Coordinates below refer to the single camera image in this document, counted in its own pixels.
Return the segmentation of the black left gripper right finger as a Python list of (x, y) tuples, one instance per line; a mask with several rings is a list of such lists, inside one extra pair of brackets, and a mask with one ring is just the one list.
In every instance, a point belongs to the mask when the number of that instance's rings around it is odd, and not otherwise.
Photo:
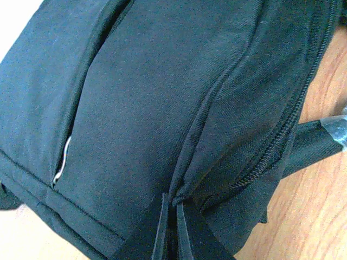
[(177, 205), (176, 216), (179, 259), (194, 260), (194, 256), (190, 245), (190, 238), (188, 234), (187, 221), (185, 219), (183, 204)]

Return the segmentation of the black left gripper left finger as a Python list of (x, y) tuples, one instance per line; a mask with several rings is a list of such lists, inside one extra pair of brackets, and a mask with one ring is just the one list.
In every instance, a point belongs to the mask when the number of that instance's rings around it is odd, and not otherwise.
[(165, 260), (168, 258), (169, 201), (166, 193), (162, 194), (161, 202), (160, 216), (157, 224), (151, 260)]

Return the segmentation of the black student bag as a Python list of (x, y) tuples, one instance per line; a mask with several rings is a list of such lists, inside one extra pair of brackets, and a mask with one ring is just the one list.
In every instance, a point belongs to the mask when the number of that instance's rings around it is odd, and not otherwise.
[(299, 123), (346, 1), (44, 1), (1, 62), (1, 209), (90, 259), (233, 259), (279, 181), (346, 150)]

